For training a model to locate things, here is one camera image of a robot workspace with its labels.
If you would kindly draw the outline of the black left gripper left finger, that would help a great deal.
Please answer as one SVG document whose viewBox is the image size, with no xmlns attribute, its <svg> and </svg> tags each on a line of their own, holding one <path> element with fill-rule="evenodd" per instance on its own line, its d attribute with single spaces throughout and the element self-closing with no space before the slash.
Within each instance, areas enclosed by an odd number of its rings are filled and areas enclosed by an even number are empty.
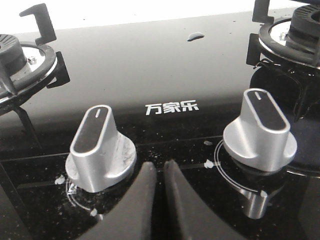
<svg viewBox="0 0 320 240">
<path fill-rule="evenodd" d="M 157 171 L 144 162 L 118 204 L 79 240 L 149 240 Z"/>
</svg>

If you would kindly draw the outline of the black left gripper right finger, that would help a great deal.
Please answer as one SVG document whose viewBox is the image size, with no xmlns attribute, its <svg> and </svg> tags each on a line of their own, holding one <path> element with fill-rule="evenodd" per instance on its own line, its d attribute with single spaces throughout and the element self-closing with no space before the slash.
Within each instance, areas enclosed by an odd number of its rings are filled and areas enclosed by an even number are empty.
<svg viewBox="0 0 320 240">
<path fill-rule="evenodd" d="M 177 240 L 244 240 L 200 198 L 174 160 L 164 164 L 167 204 Z"/>
</svg>

